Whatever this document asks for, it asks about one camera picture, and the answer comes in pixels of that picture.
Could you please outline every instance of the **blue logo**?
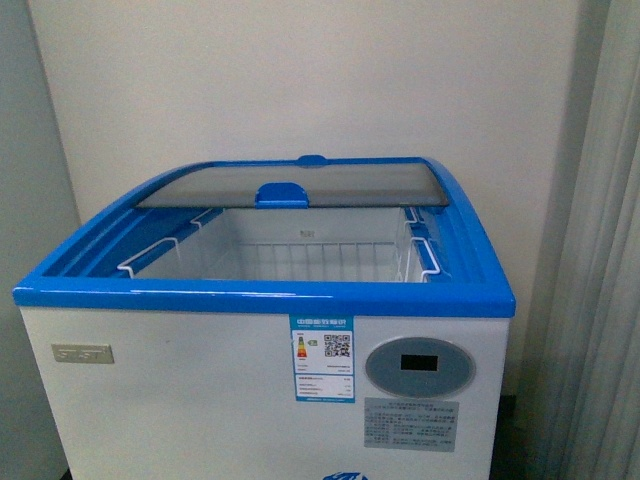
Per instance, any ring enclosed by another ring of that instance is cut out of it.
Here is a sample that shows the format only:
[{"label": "blue logo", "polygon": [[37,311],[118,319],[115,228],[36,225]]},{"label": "blue logo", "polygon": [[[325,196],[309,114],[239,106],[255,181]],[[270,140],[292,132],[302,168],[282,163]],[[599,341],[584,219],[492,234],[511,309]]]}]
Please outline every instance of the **blue logo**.
[{"label": "blue logo", "polygon": [[322,480],[368,480],[367,477],[361,475],[360,472],[338,472]]}]

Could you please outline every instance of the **oval control panel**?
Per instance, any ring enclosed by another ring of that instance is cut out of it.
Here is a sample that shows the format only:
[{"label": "oval control panel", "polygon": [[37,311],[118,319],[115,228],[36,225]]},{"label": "oval control panel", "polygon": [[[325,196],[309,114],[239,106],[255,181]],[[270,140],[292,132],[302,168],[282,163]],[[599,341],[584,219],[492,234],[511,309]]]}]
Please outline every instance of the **oval control panel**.
[{"label": "oval control panel", "polygon": [[392,340],[376,348],[365,366],[381,390],[410,398],[432,398],[456,392],[473,379],[473,359],[452,343],[428,337]]}]

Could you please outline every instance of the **energy efficiency label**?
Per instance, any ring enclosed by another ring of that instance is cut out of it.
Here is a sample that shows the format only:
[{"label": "energy efficiency label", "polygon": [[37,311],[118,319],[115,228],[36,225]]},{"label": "energy efficiency label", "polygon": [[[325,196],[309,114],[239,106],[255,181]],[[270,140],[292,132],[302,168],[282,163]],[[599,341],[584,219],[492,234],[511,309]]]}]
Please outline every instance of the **energy efficiency label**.
[{"label": "energy efficiency label", "polygon": [[353,317],[290,315],[299,402],[355,402]]}]

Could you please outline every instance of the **white wall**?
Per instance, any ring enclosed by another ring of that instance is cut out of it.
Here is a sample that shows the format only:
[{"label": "white wall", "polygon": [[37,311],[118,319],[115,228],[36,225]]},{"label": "white wall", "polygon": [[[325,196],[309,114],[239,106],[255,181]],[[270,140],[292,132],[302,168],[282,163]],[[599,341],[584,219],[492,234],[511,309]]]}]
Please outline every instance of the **white wall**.
[{"label": "white wall", "polygon": [[479,211],[525,320],[580,0],[31,0],[80,215],[212,159],[427,155]]},{"label": "white wall", "polygon": [[71,185],[27,4],[0,2],[0,478],[67,469],[11,289],[77,228]]}]

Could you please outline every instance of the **digital display panel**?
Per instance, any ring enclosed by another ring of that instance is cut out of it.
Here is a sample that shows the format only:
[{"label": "digital display panel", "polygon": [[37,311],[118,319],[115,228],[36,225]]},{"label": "digital display panel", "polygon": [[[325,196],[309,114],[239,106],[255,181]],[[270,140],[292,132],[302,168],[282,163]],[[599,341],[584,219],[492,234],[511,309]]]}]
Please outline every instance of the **digital display panel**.
[{"label": "digital display panel", "polygon": [[438,371],[437,355],[400,355],[400,370]]}]

